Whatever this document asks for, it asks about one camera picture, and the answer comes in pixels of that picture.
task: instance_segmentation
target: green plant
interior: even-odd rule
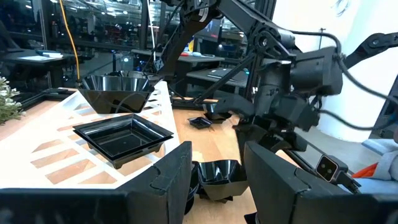
[[[21,110],[21,103],[15,102],[12,97],[19,94],[16,89],[11,89],[9,81],[0,77],[0,124],[10,119],[20,119],[25,112]]]

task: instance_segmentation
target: orange object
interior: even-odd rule
[[[362,177],[371,177],[374,174],[374,171],[376,170],[377,163],[368,166],[367,168],[358,171],[356,174],[353,174],[352,177],[354,178],[362,178]]]

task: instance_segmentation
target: black tray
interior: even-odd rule
[[[173,138],[170,131],[135,114],[74,126],[77,135],[114,167],[154,151]]]
[[[209,128],[211,124],[213,124],[211,121],[207,120],[206,118],[202,117],[197,117],[197,118],[190,118],[189,124],[194,126],[197,129],[203,129],[203,128]]]
[[[236,160],[199,163],[199,183],[214,201],[242,195],[249,186],[246,173]]]
[[[89,75],[79,92],[98,114],[140,113],[159,79]]]

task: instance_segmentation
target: ceiling light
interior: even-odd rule
[[[94,5],[101,5],[100,3],[97,3],[97,2],[87,2],[88,4],[94,4]]]

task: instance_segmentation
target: yellow cable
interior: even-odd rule
[[[73,53],[75,53],[76,69],[77,69],[77,80],[79,82],[80,81],[79,58],[77,57],[77,51],[76,51],[75,43],[73,41],[73,37],[72,37],[72,35],[70,34],[70,31],[69,31],[67,17],[65,15],[65,11],[63,9],[62,0],[60,0],[60,5],[61,5],[62,17],[63,17],[63,20],[65,21],[65,27],[67,28],[67,32],[68,32],[68,35],[69,35],[70,43],[72,44]]]

